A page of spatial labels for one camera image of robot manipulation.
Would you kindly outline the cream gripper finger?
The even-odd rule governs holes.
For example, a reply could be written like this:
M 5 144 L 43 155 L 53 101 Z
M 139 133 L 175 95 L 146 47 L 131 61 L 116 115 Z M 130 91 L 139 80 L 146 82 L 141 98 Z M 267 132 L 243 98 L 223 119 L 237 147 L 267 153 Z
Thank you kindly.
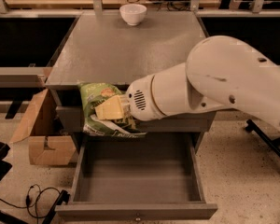
M 95 107 L 98 119 L 124 119 L 129 114 L 129 101 L 125 95 L 114 95 Z

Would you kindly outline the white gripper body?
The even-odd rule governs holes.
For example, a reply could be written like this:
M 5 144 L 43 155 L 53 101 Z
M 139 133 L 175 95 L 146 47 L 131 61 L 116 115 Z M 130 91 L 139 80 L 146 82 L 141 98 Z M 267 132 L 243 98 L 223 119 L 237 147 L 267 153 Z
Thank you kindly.
M 162 119 L 165 115 L 158 109 L 152 94 L 153 75 L 134 81 L 127 90 L 133 117 L 141 121 Z

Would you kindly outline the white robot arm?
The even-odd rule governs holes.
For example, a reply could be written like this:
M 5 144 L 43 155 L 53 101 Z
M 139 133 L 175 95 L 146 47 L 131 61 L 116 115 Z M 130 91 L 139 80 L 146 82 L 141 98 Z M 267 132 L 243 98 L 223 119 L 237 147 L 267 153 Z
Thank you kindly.
M 236 109 L 280 132 L 280 67 L 245 42 L 210 36 L 184 63 L 137 79 L 95 108 L 100 120 L 142 121 Z

